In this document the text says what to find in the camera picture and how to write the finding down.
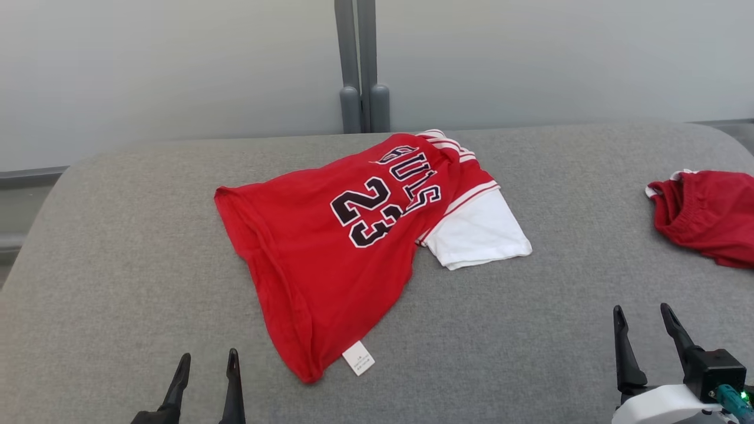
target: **white sleeve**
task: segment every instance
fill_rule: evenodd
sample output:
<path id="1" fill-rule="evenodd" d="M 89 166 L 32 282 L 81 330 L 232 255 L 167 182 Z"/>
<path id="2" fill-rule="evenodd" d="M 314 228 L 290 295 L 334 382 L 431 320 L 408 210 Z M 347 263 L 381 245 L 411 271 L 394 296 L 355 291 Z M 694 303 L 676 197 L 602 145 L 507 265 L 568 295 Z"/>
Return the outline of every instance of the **white sleeve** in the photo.
<path id="1" fill-rule="evenodd" d="M 532 245 L 500 190 L 469 201 L 443 218 L 422 243 L 450 270 L 528 256 Z"/>

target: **basketball jersey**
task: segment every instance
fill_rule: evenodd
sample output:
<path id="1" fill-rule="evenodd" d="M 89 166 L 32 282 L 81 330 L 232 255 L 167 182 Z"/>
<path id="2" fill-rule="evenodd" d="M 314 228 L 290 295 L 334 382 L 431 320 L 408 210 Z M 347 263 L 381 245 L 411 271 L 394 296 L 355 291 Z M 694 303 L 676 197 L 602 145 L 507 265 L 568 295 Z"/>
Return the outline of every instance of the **basketball jersey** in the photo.
<path id="1" fill-rule="evenodd" d="M 266 183 L 220 187 L 215 202 L 249 265 L 272 342 L 304 383 L 392 307 L 418 244 L 450 269 L 531 252 L 499 185 L 437 130 L 395 134 Z"/>

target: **clothing tag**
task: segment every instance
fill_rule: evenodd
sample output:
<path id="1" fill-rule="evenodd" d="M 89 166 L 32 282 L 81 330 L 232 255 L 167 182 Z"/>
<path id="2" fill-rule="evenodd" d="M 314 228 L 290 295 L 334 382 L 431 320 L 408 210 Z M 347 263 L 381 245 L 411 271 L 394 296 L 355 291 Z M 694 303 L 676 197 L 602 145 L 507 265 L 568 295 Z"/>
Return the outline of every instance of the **clothing tag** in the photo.
<path id="1" fill-rule="evenodd" d="M 375 360 L 366 351 L 361 341 L 354 343 L 353 346 L 343 352 L 343 358 L 348 362 L 348 365 L 351 365 L 351 369 L 357 376 L 363 374 L 364 371 L 368 370 L 375 363 Z"/>

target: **gray wall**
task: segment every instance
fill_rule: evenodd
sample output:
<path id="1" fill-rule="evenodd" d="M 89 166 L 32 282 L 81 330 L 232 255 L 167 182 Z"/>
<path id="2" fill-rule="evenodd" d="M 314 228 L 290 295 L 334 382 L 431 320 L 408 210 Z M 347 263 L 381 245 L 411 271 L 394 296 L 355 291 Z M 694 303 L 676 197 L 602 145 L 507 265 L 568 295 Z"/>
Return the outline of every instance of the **gray wall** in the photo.
<path id="1" fill-rule="evenodd" d="M 131 140 L 342 132 L 332 0 L 3 0 L 0 171 Z"/>
<path id="2" fill-rule="evenodd" d="M 378 0 L 394 131 L 754 117 L 751 0 Z"/>

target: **gray upholstered cushion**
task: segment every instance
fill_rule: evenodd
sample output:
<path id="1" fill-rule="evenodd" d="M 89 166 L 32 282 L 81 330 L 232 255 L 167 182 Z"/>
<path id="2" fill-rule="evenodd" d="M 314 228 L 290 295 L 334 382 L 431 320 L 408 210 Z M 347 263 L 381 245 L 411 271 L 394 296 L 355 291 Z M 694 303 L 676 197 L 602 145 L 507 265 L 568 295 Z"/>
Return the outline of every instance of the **gray upholstered cushion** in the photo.
<path id="1" fill-rule="evenodd" d="M 754 367 L 754 273 L 660 237 L 643 192 L 683 168 L 754 174 L 741 145 L 686 124 L 449 136 L 502 185 L 534 253 L 451 272 L 421 250 L 363 341 L 376 365 L 356 377 L 338 361 L 315 386 L 274 350 L 213 193 L 384 135 L 134 146 L 71 167 L 0 292 L 3 422 L 130 422 L 158 406 L 183 352 L 181 422 L 216 422 L 235 347 L 249 422 L 604 423 L 619 399 L 618 303 L 650 383 L 682 376 L 660 302 L 697 343 Z"/>

